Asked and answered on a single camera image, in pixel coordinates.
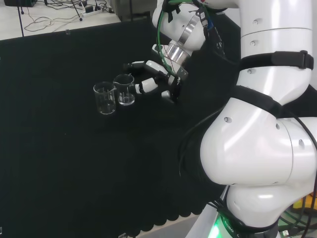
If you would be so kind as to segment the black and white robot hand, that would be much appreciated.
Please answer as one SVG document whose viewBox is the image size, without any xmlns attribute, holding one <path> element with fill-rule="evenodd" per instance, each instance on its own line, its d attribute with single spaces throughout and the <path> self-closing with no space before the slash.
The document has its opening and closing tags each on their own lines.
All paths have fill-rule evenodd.
<svg viewBox="0 0 317 238">
<path fill-rule="evenodd" d="M 183 67 L 179 66 L 176 75 L 173 76 L 164 66 L 152 60 L 125 63 L 123 70 L 128 73 L 147 71 L 153 74 L 153 77 L 135 84 L 135 92 L 141 95 L 149 94 L 157 90 L 160 83 L 165 83 L 168 89 L 161 92 L 161 97 L 174 104 L 178 102 L 182 84 L 188 78 L 188 72 Z"/>
</svg>

